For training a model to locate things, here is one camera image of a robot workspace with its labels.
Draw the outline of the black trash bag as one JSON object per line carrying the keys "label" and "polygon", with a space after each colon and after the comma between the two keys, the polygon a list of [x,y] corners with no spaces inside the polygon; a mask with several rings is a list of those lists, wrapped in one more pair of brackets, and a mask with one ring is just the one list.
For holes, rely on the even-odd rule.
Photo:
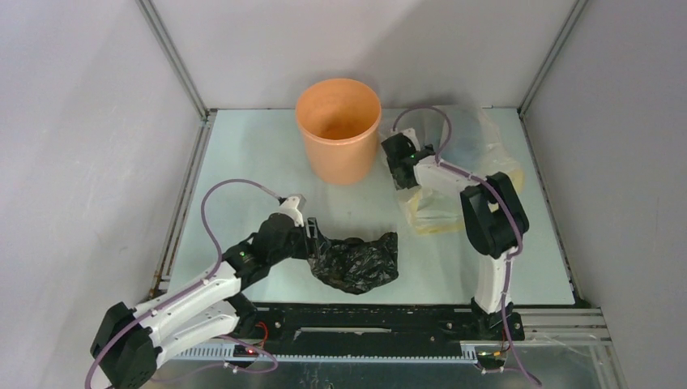
{"label": "black trash bag", "polygon": [[360,295],[399,277],[399,238],[384,233],[373,241],[322,238],[307,262],[312,275],[342,292]]}

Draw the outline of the translucent yellowish plastic bag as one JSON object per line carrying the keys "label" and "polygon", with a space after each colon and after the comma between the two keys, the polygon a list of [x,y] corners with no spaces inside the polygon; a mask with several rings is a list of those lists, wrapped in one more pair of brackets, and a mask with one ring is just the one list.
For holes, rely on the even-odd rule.
{"label": "translucent yellowish plastic bag", "polygon": [[[522,191],[524,172],[521,164],[508,153],[501,141],[499,127],[484,110],[451,106],[416,109],[382,124],[380,143],[398,130],[411,127],[416,130],[421,147],[433,146],[437,159],[481,177],[495,172],[506,173],[516,191]],[[458,197],[420,187],[406,190],[395,187],[395,190],[401,212],[416,233],[429,235],[463,230]]]}

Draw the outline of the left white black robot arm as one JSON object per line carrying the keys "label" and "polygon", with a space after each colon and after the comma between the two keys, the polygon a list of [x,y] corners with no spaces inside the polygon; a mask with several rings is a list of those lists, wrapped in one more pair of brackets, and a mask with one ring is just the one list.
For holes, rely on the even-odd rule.
{"label": "left white black robot arm", "polygon": [[284,213],[271,214],[181,290],[134,308],[122,302],[111,306],[91,346],[94,362],[85,386],[101,372],[111,388],[140,388],[166,361],[196,344],[251,335],[258,309],[245,289],[281,261],[318,259],[330,246],[315,218],[296,222]]}

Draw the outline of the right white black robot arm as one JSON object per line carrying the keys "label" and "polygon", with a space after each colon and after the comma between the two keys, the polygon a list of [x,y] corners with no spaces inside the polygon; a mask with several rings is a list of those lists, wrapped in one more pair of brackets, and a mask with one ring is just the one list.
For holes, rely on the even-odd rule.
{"label": "right white black robot arm", "polygon": [[413,129],[381,142],[386,163],[399,190],[420,187],[458,197],[468,241],[480,255],[474,301],[480,310],[471,317],[474,333],[491,339],[504,327],[498,312],[510,302],[507,263],[522,250],[529,220],[510,177],[503,172],[478,176],[437,159],[433,147],[421,147]]}

